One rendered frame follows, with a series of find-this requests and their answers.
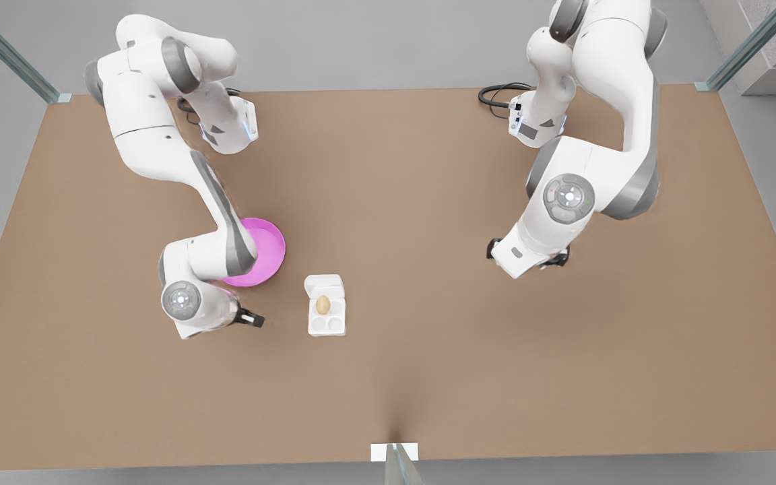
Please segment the white egg box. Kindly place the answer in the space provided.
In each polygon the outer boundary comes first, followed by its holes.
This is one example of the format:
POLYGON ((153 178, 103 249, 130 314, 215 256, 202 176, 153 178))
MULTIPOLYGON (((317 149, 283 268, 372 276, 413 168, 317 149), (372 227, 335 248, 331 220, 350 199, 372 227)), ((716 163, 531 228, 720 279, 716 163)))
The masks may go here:
POLYGON ((310 298, 308 334, 345 335, 347 332, 347 302, 342 277, 339 274, 311 274, 304 280, 310 298))

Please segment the pink round plate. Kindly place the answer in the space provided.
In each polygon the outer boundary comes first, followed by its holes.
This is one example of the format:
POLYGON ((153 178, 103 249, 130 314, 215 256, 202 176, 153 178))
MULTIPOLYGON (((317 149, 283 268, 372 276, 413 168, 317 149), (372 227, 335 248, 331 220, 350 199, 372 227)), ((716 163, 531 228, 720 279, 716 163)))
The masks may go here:
POLYGON ((222 282, 235 288, 253 288, 267 282, 280 270, 286 254, 286 242, 280 229, 261 218, 240 219, 257 246, 258 258, 249 273, 224 278, 222 282))

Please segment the silver frame post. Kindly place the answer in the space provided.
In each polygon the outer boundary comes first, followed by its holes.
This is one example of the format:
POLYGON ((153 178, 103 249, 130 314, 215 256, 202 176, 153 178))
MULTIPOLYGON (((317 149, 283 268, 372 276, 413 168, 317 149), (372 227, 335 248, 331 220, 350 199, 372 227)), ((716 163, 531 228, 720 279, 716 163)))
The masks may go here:
POLYGON ((699 92, 732 86, 745 96, 776 95, 776 0, 700 0, 723 62, 699 92))
POLYGON ((59 92, 0 34, 0 61, 47 104, 69 104, 73 94, 59 92))
POLYGON ((416 469, 418 443, 370 444, 370 461, 384 461, 384 485, 425 485, 416 469))

